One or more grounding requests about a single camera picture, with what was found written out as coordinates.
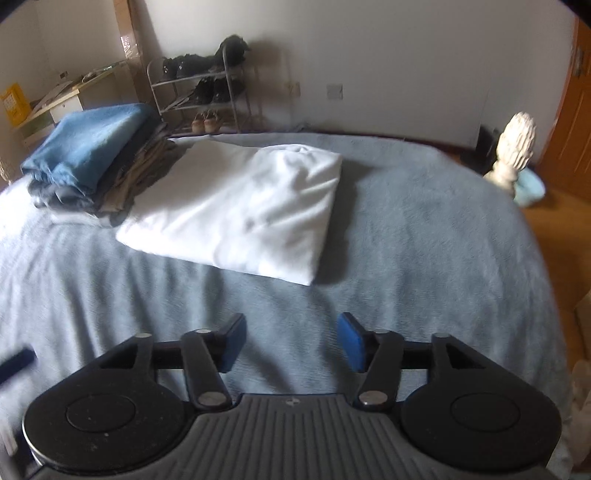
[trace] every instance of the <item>light blue bucket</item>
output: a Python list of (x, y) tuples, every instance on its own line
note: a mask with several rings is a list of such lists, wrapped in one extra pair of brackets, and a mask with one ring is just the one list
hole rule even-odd
[(546, 195), (546, 187), (541, 178), (528, 168), (524, 168), (515, 182), (515, 203), (520, 207), (529, 207), (539, 202)]

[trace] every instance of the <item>door handle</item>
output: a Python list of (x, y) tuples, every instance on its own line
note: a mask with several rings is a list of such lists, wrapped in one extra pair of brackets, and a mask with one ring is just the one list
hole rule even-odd
[(574, 54), (574, 68), (573, 68), (573, 75), (575, 77), (580, 77), (581, 73), (583, 73), (583, 60), (585, 58), (585, 52), (581, 47), (577, 47), (577, 51)]

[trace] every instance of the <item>black shoe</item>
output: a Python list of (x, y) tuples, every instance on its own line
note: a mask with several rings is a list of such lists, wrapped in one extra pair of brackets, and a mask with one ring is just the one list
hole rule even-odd
[(195, 105), (207, 105), (213, 98), (213, 79), (201, 80), (191, 94), (191, 102)]
[(213, 56), (185, 55), (178, 65), (177, 78), (182, 79), (206, 73), (213, 66), (214, 59)]
[(167, 82), (169, 80), (174, 80), (177, 77), (178, 72), (178, 64), (180, 63), (180, 59), (182, 57), (176, 57), (174, 59), (165, 59), (164, 63), (162, 64), (162, 81)]
[(226, 38), (218, 48), (215, 54), (215, 65), (223, 68), (223, 48), (226, 47), (226, 59), (228, 67), (236, 67), (244, 61), (244, 54), (250, 50), (248, 44), (242, 37), (231, 35)]
[[(244, 91), (244, 84), (238, 79), (232, 79), (232, 93), (234, 98), (238, 97)], [(230, 91), (226, 79), (216, 79), (213, 84), (213, 103), (228, 103), (230, 101)]]

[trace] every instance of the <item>white folded cloth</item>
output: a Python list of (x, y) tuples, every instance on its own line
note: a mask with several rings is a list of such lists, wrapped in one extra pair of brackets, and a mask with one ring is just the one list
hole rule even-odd
[(117, 240), (144, 252), (310, 285), (339, 154), (202, 140), (136, 197)]

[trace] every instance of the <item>white wall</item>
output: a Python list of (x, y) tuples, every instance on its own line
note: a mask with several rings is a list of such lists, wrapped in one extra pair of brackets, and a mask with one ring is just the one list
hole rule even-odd
[[(558, 0), (136, 3), (148, 57), (211, 54), (242, 35), (253, 47), (255, 113), (271, 128), (308, 122), (474, 145), (481, 122), (503, 128), (523, 109), (538, 124), (536, 152), (554, 121), (573, 33)], [(112, 0), (40, 0), (37, 9), (54, 68), (121, 58)], [(288, 80), (300, 82), (301, 98), (287, 98)], [(343, 83), (344, 100), (327, 100), (327, 83)]]
[(35, 2), (49, 62), (69, 78), (125, 58), (113, 0)]
[[(56, 83), (43, 47), (33, 2), (0, 24), (0, 91), (18, 83), (29, 101), (43, 97)], [(26, 152), (0, 107), (0, 157), (18, 168)]]

